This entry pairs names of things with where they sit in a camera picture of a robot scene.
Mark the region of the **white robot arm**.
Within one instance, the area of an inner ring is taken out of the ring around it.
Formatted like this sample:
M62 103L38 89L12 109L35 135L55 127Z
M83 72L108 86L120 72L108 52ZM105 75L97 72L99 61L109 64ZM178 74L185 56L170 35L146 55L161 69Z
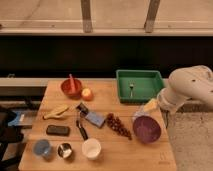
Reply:
M213 109L213 71L209 67L197 65L172 71L157 102L161 109L175 113L190 98Z

